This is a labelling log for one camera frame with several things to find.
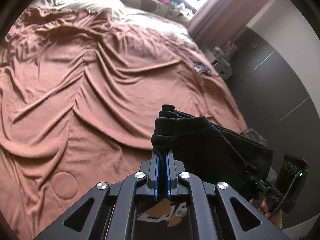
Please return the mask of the black bear print t-shirt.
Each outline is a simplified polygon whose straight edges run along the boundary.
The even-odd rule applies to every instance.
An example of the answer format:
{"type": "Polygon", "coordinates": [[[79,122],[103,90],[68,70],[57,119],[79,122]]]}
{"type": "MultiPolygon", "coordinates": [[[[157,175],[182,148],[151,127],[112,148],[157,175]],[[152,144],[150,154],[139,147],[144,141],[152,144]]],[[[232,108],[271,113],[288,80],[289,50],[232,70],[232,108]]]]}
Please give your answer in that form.
{"type": "Polygon", "coordinates": [[[204,116],[192,116],[173,105],[163,105],[151,143],[161,161],[172,151],[174,159],[202,181],[211,184],[225,181],[251,200],[259,193],[249,176],[267,179],[273,150],[261,137],[251,138],[250,132],[246,129],[239,134],[204,116]]]}

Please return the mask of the folded grey clothes stack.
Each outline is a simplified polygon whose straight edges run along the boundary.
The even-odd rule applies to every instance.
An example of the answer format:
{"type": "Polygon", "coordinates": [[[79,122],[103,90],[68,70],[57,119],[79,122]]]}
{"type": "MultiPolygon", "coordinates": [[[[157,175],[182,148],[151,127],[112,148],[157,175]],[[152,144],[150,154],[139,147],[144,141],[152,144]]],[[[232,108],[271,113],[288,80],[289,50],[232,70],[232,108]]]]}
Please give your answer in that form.
{"type": "Polygon", "coordinates": [[[248,127],[246,128],[241,135],[247,139],[253,140],[263,146],[267,146],[267,140],[263,138],[256,130],[248,127]]]}

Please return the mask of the black power box green light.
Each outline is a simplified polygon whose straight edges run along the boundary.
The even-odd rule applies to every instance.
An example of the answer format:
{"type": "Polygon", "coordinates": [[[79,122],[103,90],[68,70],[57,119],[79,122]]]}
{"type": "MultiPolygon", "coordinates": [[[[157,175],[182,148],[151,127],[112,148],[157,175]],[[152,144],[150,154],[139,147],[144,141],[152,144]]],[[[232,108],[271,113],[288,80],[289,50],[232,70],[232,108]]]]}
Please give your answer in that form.
{"type": "Polygon", "coordinates": [[[296,201],[306,181],[309,163],[300,157],[284,154],[276,188],[286,195],[287,199],[296,201]]]}

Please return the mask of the brown bed blanket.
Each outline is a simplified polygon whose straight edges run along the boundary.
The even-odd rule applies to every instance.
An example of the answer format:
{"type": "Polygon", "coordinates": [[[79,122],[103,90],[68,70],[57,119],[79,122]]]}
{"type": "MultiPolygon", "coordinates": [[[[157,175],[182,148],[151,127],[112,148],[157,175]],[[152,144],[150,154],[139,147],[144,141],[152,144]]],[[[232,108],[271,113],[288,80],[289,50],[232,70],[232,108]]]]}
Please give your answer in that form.
{"type": "Polygon", "coordinates": [[[99,181],[151,156],[162,105],[241,133],[227,85],[174,35],[123,23],[110,9],[31,6],[1,44],[1,212],[32,239],[99,181]]]}

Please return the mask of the small items on bed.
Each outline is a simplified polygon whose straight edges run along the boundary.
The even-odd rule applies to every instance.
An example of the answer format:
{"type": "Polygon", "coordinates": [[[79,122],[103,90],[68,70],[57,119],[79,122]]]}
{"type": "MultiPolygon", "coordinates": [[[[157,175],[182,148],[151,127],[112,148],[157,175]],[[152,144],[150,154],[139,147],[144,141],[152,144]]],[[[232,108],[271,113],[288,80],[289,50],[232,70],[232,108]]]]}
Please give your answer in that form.
{"type": "Polygon", "coordinates": [[[212,68],[207,58],[197,45],[188,42],[181,42],[177,46],[177,51],[183,61],[191,66],[195,73],[205,76],[212,76],[212,68]]]}

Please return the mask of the white bedside table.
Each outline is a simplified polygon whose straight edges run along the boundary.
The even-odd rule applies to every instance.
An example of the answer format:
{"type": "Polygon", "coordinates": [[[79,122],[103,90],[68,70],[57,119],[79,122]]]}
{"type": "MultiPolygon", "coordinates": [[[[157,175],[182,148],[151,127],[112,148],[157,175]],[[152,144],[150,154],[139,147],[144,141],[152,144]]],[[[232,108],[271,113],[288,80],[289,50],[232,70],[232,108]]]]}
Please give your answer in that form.
{"type": "Polygon", "coordinates": [[[233,75],[231,59],[238,50],[234,42],[227,41],[222,47],[215,46],[214,48],[203,45],[201,50],[223,80],[226,81],[233,75]]]}

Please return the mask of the beige pillow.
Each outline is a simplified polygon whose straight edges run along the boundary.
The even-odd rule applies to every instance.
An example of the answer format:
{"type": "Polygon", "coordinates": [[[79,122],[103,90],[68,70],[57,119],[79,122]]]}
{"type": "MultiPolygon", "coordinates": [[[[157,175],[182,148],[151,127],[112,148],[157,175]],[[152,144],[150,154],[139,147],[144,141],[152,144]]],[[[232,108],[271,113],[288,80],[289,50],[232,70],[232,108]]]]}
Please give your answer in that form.
{"type": "Polygon", "coordinates": [[[99,11],[110,8],[117,15],[124,15],[129,9],[136,9],[126,6],[120,0],[34,0],[31,3],[34,7],[49,9],[88,9],[90,11],[99,11]]]}

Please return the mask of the bear pattern window cushion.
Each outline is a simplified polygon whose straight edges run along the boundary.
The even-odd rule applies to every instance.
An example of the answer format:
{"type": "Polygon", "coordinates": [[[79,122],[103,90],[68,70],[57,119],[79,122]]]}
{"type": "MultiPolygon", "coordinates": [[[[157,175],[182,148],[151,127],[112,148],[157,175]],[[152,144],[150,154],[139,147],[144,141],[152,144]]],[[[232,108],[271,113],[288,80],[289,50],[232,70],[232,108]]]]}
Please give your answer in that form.
{"type": "Polygon", "coordinates": [[[150,12],[155,15],[167,18],[169,20],[187,25],[190,19],[184,16],[182,11],[177,8],[173,8],[170,5],[164,5],[157,0],[120,0],[126,6],[140,9],[145,12],[150,12]]]}

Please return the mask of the right pink curtain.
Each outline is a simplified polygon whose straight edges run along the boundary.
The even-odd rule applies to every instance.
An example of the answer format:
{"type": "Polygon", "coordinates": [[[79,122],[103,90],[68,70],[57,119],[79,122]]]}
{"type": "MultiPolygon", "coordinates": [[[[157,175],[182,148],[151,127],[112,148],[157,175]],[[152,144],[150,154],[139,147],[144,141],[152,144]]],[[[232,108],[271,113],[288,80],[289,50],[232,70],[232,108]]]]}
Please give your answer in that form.
{"type": "Polygon", "coordinates": [[[236,35],[269,0],[207,0],[187,24],[199,46],[220,46],[236,35]]]}

